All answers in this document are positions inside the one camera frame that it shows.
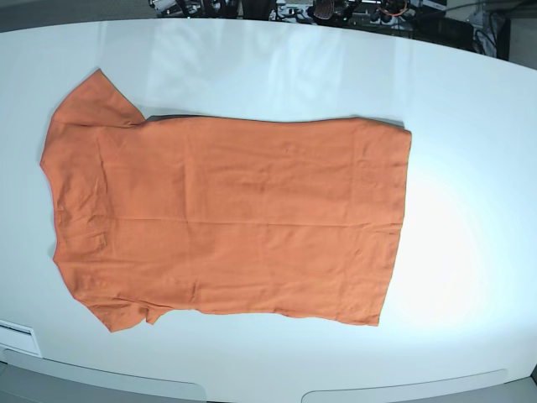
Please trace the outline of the orange T-shirt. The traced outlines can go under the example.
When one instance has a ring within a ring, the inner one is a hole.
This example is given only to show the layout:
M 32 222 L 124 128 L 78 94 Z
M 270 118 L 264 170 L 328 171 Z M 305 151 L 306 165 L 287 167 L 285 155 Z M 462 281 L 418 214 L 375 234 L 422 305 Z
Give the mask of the orange T-shirt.
M 44 142 L 54 261 L 112 332 L 173 310 L 376 326 L 410 145 L 365 118 L 149 120 L 95 71 Z

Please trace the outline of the white power strip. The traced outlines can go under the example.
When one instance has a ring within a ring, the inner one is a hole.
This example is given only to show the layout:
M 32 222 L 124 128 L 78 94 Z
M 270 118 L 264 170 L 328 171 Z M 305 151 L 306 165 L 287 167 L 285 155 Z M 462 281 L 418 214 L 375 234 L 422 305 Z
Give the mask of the white power strip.
M 396 23 L 414 7 L 411 1 L 314 1 L 293 6 L 282 17 L 297 23 L 329 27 Z

